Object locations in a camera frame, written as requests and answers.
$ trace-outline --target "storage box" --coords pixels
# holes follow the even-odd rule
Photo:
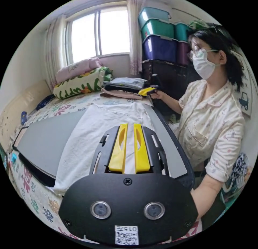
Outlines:
[[[189,44],[185,41],[179,41],[177,46],[177,63],[188,65]]]
[[[175,39],[150,35],[143,41],[146,59],[176,63],[177,44]]]
[[[171,16],[164,10],[152,7],[144,7],[138,16],[141,29],[149,19],[159,19],[168,22],[171,19]]]
[[[191,28],[185,23],[177,23],[175,24],[175,39],[178,41],[188,42],[188,31]]]
[[[158,19],[149,19],[141,29],[142,40],[149,35],[174,38],[174,24]]]

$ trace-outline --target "white towel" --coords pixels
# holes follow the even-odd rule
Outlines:
[[[142,103],[93,104],[82,116],[64,147],[53,188],[57,195],[64,195],[74,182],[89,174],[95,149],[104,133],[124,123],[128,123],[125,173],[135,173],[133,124],[154,130]]]

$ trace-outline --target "window frame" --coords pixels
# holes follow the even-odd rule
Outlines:
[[[117,56],[117,55],[129,55],[130,52],[124,52],[124,53],[114,53],[114,54],[102,54],[101,51],[101,38],[100,38],[100,12],[105,9],[110,9],[110,8],[115,8],[115,7],[126,7],[127,4],[126,1],[121,1],[121,2],[111,2],[111,3],[106,3],[102,5],[97,5],[85,10],[82,10],[68,18],[66,18],[66,32],[65,32],[65,50],[66,50],[66,60],[67,60],[67,65],[72,64],[73,61],[73,52],[72,52],[72,42],[71,42],[71,34],[72,34],[72,24],[73,21],[80,19],[84,16],[94,14],[94,34],[95,34],[95,50],[96,50],[96,56],[98,58],[103,58],[103,57],[110,57],[110,56]]]

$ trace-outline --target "woman's left arm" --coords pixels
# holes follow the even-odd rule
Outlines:
[[[241,149],[244,123],[243,116],[238,117],[221,132],[210,162],[206,166],[206,175],[198,188],[191,192],[198,211],[197,220],[210,209],[223,183],[232,173],[233,165]]]

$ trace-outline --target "purple storage box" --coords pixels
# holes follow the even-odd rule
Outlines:
[[[177,63],[188,65],[189,44],[185,41],[179,41],[177,46]]]
[[[177,62],[177,45],[177,40],[158,35],[149,35],[143,41],[147,60],[161,60],[171,63]]]

